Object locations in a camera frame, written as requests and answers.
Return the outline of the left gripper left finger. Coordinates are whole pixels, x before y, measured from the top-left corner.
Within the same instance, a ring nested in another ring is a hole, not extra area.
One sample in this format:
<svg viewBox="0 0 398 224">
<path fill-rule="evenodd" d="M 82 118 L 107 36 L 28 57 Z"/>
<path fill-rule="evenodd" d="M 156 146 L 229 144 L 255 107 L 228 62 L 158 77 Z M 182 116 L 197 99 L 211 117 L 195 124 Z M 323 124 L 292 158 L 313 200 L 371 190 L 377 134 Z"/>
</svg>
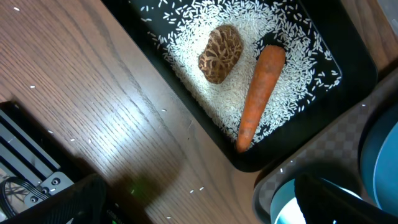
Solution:
<svg viewBox="0 0 398 224">
<path fill-rule="evenodd" d="M 4 223 L 15 224 L 100 224 L 101 213 L 106 201 L 106 184 L 98 174 L 91 174 L 61 192 L 46 197 L 39 204 L 16 214 L 6 197 L 5 184 L 17 183 L 17 177 L 10 177 L 1 183 L 1 209 L 7 219 Z"/>
</svg>

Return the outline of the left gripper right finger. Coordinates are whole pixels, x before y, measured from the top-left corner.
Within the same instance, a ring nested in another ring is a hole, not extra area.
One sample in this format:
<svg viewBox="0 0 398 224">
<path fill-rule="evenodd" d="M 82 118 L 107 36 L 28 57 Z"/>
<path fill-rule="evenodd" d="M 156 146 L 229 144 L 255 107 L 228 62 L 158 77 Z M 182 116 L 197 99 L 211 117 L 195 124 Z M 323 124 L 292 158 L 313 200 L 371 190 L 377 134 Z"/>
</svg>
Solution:
<svg viewBox="0 0 398 224">
<path fill-rule="evenodd" d="M 294 182 L 295 197 L 306 223 L 397 224 L 397 217 L 308 173 Z"/>
</svg>

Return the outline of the light blue bowl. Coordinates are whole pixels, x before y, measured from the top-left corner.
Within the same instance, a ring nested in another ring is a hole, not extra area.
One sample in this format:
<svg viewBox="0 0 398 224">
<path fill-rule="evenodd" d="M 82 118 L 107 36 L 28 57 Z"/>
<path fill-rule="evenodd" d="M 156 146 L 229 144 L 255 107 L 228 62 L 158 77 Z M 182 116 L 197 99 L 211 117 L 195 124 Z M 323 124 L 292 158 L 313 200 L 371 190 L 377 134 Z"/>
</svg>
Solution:
<svg viewBox="0 0 398 224">
<path fill-rule="evenodd" d="M 290 179 L 275 192 L 271 201 L 271 223 L 306 224 L 295 196 L 295 179 Z"/>
</svg>

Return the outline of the orange carrot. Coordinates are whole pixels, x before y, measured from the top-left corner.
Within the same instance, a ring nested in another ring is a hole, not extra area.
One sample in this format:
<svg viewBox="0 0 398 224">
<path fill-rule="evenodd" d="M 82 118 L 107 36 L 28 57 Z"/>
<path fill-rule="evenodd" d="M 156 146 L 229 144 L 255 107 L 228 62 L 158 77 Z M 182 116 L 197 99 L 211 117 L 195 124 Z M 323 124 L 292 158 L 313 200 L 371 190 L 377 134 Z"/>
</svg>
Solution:
<svg viewBox="0 0 398 224">
<path fill-rule="evenodd" d="M 245 152 L 250 146 L 284 63 L 285 50 L 282 47 L 268 45 L 260 54 L 238 130 L 236 149 L 239 153 Z"/>
</svg>

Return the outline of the brown mushroom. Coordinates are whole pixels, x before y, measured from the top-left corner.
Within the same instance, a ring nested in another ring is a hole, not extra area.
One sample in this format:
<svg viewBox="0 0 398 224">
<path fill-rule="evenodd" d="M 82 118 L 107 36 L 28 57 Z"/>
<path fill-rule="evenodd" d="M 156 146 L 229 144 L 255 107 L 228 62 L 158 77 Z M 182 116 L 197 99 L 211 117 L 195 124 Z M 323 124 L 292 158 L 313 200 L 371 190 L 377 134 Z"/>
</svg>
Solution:
<svg viewBox="0 0 398 224">
<path fill-rule="evenodd" d="M 198 57 L 198 68 L 206 80 L 221 84 L 243 52 L 243 43 L 237 29 L 222 25 L 211 31 L 204 51 Z"/>
</svg>

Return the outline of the pile of rice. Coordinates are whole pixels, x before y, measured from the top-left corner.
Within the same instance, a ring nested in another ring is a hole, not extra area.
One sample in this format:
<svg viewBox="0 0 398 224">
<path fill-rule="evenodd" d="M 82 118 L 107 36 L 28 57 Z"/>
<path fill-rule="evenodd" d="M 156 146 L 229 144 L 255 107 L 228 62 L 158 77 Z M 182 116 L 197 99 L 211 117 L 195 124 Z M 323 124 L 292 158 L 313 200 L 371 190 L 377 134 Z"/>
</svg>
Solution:
<svg viewBox="0 0 398 224">
<path fill-rule="evenodd" d="M 147 35 L 185 88 L 232 140 L 238 136 L 244 101 L 264 47 L 279 45 L 286 61 L 262 114 L 253 143 L 302 113 L 342 79 L 329 48 L 298 1 L 131 1 Z M 198 66 L 213 29 L 231 25 L 243 53 L 226 80 L 212 84 Z"/>
</svg>

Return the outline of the dark blue plate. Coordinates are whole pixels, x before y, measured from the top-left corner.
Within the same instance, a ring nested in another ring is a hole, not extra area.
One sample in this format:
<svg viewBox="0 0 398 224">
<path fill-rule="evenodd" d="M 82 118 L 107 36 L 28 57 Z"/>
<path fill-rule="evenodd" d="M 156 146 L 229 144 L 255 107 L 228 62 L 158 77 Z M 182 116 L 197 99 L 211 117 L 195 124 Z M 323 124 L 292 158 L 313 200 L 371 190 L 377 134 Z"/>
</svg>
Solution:
<svg viewBox="0 0 398 224">
<path fill-rule="evenodd" d="M 397 215 L 397 105 L 370 127 L 361 149 L 364 188 L 381 210 Z"/>
</svg>

